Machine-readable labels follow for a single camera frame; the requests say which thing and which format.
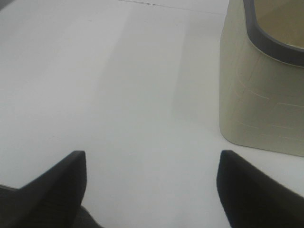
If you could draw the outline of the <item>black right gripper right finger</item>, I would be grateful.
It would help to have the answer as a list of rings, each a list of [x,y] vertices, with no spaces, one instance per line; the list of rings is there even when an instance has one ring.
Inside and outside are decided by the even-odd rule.
[[[232,228],[302,228],[304,199],[234,151],[220,154],[216,178]]]

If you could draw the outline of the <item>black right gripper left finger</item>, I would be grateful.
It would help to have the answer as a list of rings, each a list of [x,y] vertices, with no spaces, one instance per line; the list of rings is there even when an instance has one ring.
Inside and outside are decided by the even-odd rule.
[[[87,185],[84,151],[73,151],[21,188],[0,187],[2,228],[99,228],[82,206]]]

